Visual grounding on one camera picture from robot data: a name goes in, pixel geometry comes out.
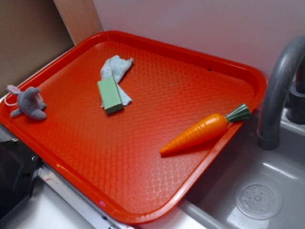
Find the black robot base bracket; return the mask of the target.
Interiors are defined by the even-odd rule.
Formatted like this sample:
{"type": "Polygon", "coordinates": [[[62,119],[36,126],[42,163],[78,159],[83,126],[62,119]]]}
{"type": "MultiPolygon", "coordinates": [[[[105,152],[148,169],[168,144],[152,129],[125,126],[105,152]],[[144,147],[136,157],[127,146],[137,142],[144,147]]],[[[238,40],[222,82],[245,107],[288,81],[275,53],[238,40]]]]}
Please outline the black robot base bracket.
{"type": "Polygon", "coordinates": [[[40,157],[17,138],[0,143],[0,221],[32,196],[40,157]]]}

